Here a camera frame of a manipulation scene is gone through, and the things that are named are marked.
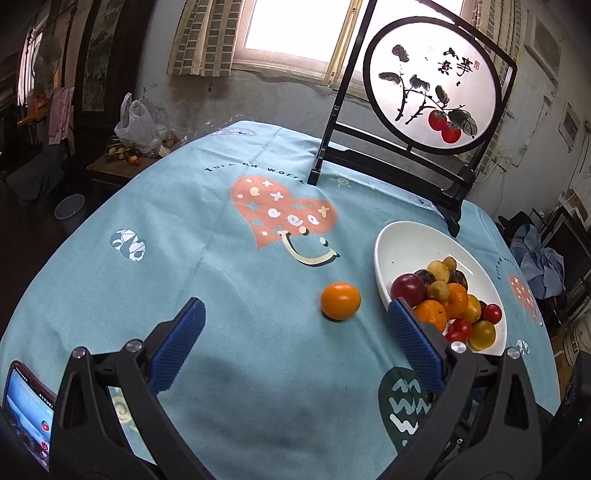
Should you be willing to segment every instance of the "red apple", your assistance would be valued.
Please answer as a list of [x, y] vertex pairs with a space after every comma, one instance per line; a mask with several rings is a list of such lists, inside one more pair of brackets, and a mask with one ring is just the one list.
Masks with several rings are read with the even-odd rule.
[[499, 307], [498, 305], [490, 303], [482, 311], [482, 317], [485, 320], [491, 322], [493, 325], [496, 325], [503, 318], [503, 311], [501, 310], [501, 307]]
[[448, 122], [441, 131], [441, 137], [445, 143], [456, 143], [462, 136], [462, 130], [453, 122]]
[[441, 110], [431, 110], [429, 114], [429, 126], [440, 132], [443, 130], [447, 125], [447, 115], [443, 113]]
[[392, 282], [390, 298], [404, 299], [410, 307], [416, 307], [424, 300], [426, 292], [425, 284], [418, 275], [405, 273]]

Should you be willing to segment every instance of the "plaid curtain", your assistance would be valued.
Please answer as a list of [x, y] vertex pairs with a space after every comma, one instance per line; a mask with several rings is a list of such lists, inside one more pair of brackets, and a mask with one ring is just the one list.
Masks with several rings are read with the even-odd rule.
[[229, 76], [241, 6], [242, 0], [187, 0], [167, 73]]
[[[517, 62], [521, 46], [521, 0], [476, 0], [472, 13], [472, 25]], [[487, 47], [485, 47], [485, 50], [495, 64], [502, 86], [507, 76], [508, 66], [492, 50]], [[480, 162], [481, 168], [484, 168], [493, 156], [501, 129], [505, 123], [505, 115], [506, 112], [503, 112], [492, 141], [482, 162]]]

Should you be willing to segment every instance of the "plum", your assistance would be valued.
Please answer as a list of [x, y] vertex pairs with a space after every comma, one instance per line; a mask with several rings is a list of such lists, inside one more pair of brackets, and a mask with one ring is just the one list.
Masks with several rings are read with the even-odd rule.
[[437, 280], [429, 270], [417, 270], [414, 274], [423, 281], [425, 288]]
[[468, 290], [468, 281], [466, 280], [466, 276], [460, 270], [454, 270], [449, 274], [449, 283], [459, 283], [462, 287]]

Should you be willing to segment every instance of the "smartphone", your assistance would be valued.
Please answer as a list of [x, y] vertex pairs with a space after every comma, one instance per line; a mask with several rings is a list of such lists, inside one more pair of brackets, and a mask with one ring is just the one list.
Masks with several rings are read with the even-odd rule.
[[8, 370], [2, 409], [27, 449], [49, 470], [49, 447], [56, 395], [22, 363]]

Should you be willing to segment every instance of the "table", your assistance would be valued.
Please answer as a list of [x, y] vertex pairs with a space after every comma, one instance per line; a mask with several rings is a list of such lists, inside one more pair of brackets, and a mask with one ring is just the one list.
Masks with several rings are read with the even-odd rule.
[[126, 160], [107, 161], [107, 155], [103, 155], [88, 165], [86, 169], [94, 182], [118, 190], [159, 160], [159, 158], [149, 157], [140, 157], [139, 159], [140, 165], [132, 165]]
[[[398, 220], [447, 225], [431, 202], [338, 165], [308, 185], [319, 143], [245, 121], [156, 162], [31, 283], [0, 342], [0, 374], [18, 359], [57, 391], [75, 347], [118, 350], [197, 297], [207, 323], [158, 400], [215, 477], [379, 477], [431, 395], [388, 330], [375, 240]], [[456, 241], [502, 299], [506, 346], [520, 349], [536, 400], [556, 411], [550, 340], [519, 266], [476, 205], [463, 203], [461, 224]], [[319, 297], [341, 281], [361, 307], [329, 322]], [[149, 460], [124, 396], [112, 399], [134, 453]]]

